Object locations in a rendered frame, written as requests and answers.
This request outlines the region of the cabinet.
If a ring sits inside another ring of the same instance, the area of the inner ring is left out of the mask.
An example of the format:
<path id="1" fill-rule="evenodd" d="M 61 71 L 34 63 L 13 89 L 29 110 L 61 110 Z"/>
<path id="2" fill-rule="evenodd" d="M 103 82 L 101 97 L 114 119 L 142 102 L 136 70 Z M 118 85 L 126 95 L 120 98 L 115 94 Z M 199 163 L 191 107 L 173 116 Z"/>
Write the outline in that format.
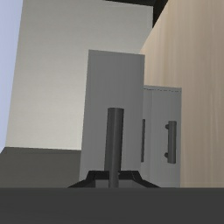
<path id="1" fill-rule="evenodd" d="M 143 87 L 141 175 L 160 187 L 180 187 L 180 87 Z"/>

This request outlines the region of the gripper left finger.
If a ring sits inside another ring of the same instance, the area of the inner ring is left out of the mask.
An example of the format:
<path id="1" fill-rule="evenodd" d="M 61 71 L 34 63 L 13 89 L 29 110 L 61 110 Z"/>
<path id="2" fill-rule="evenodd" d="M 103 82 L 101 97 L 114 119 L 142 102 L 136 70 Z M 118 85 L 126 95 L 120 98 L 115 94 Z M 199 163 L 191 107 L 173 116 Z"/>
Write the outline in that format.
<path id="1" fill-rule="evenodd" d="M 108 188 L 108 171 L 89 171 L 87 177 L 80 182 L 70 185 L 70 188 Z"/>

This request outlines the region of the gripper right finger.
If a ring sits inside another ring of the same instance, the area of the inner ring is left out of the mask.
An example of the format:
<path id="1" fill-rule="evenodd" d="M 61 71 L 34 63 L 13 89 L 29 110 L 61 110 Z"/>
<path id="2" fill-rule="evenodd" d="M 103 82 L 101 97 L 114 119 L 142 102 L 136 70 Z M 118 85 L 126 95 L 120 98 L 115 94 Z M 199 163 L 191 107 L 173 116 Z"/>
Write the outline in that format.
<path id="1" fill-rule="evenodd" d="M 158 188 L 144 179 L 142 179 L 139 171 L 120 171 L 119 175 L 120 188 Z"/>

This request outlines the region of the grey cabinet drawer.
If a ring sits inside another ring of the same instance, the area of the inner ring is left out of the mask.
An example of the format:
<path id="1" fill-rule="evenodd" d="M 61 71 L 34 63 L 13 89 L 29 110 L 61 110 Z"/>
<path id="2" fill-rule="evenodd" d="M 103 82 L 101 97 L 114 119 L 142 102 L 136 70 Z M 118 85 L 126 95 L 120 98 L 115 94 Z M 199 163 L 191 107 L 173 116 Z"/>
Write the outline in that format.
<path id="1" fill-rule="evenodd" d="M 144 56 L 88 52 L 80 180 L 89 171 L 141 167 Z"/>

